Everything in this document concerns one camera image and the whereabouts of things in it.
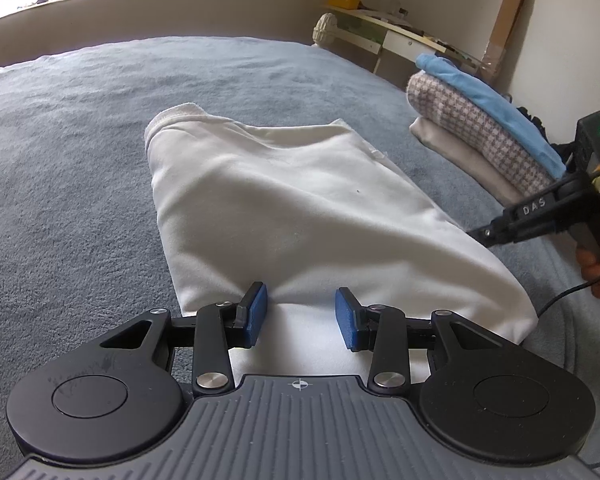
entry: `blue gripper pad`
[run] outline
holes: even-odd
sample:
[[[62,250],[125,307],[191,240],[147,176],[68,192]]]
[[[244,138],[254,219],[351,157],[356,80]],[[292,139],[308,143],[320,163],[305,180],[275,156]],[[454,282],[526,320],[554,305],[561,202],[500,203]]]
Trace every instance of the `blue gripper pad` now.
[[[246,376],[195,400],[161,443],[110,465],[27,458],[6,480],[596,480],[575,457],[496,466],[451,451],[360,379]]]
[[[267,316],[267,303],[267,285],[263,283],[256,294],[256,297],[253,299],[253,302],[249,306],[249,320],[244,329],[246,332],[246,341],[248,343],[247,348],[254,346],[258,340],[260,329]]]
[[[344,339],[347,349],[358,350],[358,331],[356,330],[356,321],[353,309],[343,294],[336,290],[336,320],[340,327],[340,333]]]

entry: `folded white garment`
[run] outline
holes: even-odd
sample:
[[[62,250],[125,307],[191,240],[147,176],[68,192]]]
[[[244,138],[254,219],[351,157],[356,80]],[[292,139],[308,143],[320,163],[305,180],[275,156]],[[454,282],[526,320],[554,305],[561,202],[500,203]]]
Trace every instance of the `folded white garment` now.
[[[257,128],[185,104],[145,131],[164,253],[183,315],[269,289],[257,345],[234,349],[245,373],[368,373],[334,312],[348,286],[362,304],[408,317],[457,312],[514,342],[537,322],[521,285],[407,176],[343,121]],[[412,378],[429,375],[412,351]]]
[[[503,206],[517,204],[524,198],[522,193],[484,158],[483,154],[442,126],[427,118],[418,117],[409,130],[422,144],[471,175]]]

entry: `gray carpet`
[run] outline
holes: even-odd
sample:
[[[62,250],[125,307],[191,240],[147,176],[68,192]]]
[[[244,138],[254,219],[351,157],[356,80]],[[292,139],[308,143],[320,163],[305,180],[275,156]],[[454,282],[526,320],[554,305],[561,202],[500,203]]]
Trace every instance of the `gray carpet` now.
[[[178,312],[142,132],[182,102],[256,125],[343,118],[465,226],[500,211],[411,137],[416,114],[402,92],[323,50],[165,38],[0,69],[0,477],[20,459],[4,418],[18,378],[143,310]],[[547,240],[495,252],[536,308],[580,282],[570,249]],[[598,418],[583,457],[600,460],[599,303],[588,292],[563,301],[526,346],[592,389]],[[179,357],[185,378],[187,355]]]

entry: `metal pivot cap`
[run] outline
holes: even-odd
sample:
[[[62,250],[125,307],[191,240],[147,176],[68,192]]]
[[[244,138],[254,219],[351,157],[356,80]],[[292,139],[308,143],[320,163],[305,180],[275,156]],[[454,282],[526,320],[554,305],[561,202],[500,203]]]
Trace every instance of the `metal pivot cap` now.
[[[220,372],[208,372],[206,374],[199,375],[196,378],[196,382],[200,388],[206,388],[207,390],[214,390],[216,388],[222,388],[226,386],[229,379],[226,375]]]
[[[374,382],[381,388],[398,388],[406,382],[404,375],[398,372],[380,372],[374,377]]]

